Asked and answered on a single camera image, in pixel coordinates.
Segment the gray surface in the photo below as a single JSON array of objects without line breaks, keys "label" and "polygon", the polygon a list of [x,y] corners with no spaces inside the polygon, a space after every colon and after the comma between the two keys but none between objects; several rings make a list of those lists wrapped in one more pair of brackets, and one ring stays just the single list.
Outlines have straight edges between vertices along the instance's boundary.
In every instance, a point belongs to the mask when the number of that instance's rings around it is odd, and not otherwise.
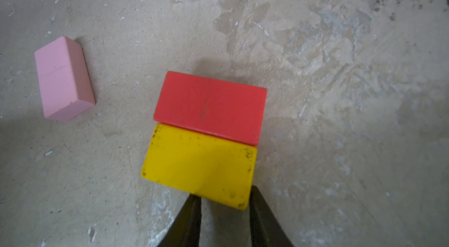
[{"label": "gray surface", "polygon": [[[139,175],[173,70],[268,88],[254,184],[296,246],[449,244],[448,9],[0,0],[0,242],[155,246],[187,197]],[[43,118],[33,56],[62,35],[97,98],[67,123]],[[249,246],[248,220],[203,201],[200,245]]]}]

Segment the block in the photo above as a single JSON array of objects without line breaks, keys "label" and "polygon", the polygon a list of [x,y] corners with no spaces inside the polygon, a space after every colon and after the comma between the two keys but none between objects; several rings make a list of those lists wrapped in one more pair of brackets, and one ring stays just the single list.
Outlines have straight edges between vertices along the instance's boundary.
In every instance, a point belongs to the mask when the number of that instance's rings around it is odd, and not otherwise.
[{"label": "block", "polygon": [[266,88],[168,72],[154,120],[255,146],[266,97]]},{"label": "block", "polygon": [[256,155],[257,149],[253,146],[158,124],[141,176],[245,210]]},{"label": "block", "polygon": [[95,105],[81,46],[60,37],[35,53],[43,115],[68,121]]}]

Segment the pink block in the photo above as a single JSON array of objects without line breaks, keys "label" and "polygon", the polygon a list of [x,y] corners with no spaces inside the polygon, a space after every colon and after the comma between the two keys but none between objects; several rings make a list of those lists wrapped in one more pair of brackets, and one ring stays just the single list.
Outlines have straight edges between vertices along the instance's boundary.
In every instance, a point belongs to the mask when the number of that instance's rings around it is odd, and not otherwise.
[{"label": "pink block", "polygon": [[35,53],[43,115],[68,121],[95,105],[81,46],[60,37]]}]

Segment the yellow block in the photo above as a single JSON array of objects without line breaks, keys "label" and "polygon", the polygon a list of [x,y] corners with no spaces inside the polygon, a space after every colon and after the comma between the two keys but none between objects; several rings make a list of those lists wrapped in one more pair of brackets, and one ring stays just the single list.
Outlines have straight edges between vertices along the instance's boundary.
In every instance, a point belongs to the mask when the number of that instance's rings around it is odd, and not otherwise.
[{"label": "yellow block", "polygon": [[158,124],[143,178],[239,210],[250,197],[257,149],[174,126]]}]

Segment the red block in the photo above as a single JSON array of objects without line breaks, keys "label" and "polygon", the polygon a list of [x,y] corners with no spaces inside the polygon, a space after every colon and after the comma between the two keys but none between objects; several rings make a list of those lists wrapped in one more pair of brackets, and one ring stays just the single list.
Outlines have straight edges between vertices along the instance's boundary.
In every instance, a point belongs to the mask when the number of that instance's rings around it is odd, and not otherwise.
[{"label": "red block", "polygon": [[267,89],[167,72],[154,120],[257,145]]}]

